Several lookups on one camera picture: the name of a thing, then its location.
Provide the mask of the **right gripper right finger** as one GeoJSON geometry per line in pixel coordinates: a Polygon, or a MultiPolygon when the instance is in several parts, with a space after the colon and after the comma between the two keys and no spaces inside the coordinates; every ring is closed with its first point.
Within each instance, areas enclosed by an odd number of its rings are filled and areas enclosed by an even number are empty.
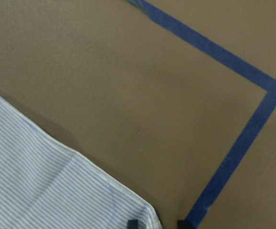
{"type": "Polygon", "coordinates": [[[177,229],[190,229],[190,225],[186,220],[178,220],[177,229]]]}

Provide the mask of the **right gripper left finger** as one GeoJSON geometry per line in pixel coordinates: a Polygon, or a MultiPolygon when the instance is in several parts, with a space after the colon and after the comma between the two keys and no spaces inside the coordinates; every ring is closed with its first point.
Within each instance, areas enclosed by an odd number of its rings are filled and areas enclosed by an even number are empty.
{"type": "Polygon", "coordinates": [[[138,220],[137,219],[128,220],[127,229],[138,229],[138,220]]]}

